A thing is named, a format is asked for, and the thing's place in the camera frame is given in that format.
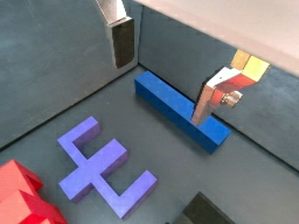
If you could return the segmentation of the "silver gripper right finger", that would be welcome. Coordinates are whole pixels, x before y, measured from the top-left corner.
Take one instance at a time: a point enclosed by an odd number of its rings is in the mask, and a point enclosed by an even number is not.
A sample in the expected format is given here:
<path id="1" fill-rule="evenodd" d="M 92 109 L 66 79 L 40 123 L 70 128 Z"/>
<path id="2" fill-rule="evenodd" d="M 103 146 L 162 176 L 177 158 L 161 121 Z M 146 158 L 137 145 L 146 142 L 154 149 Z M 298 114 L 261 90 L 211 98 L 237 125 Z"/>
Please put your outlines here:
<path id="1" fill-rule="evenodd" d="M 255 85 L 269 68 L 266 61 L 237 50 L 230 67 L 222 67 L 202 83 L 191 122 L 201 125 L 221 104 L 234 108 L 243 96 L 239 90 Z"/>

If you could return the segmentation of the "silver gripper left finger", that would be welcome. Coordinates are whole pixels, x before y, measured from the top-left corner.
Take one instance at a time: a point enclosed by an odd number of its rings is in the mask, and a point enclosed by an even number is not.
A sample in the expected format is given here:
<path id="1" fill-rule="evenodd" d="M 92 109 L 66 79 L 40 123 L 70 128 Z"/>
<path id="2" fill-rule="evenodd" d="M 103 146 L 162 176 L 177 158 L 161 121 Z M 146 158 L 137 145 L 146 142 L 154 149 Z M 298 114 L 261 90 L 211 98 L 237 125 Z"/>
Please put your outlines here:
<path id="1" fill-rule="evenodd" d="M 123 0 L 95 0 L 107 25 L 116 68 L 135 57 L 135 20 L 127 15 Z"/>

